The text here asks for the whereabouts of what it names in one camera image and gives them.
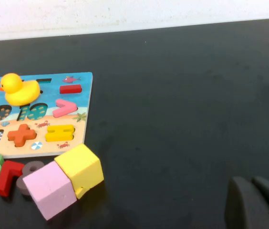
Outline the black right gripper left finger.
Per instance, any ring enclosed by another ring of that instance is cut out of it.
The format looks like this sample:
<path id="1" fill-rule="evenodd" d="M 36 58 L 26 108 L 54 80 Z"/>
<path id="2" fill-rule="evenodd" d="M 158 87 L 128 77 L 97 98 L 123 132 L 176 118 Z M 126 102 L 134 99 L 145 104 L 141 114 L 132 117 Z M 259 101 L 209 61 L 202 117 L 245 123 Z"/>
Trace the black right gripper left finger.
<path id="1" fill-rule="evenodd" d="M 225 223 L 228 229 L 252 229 L 252 198 L 255 194 L 251 181 L 242 177 L 229 180 L 225 206 Z"/>

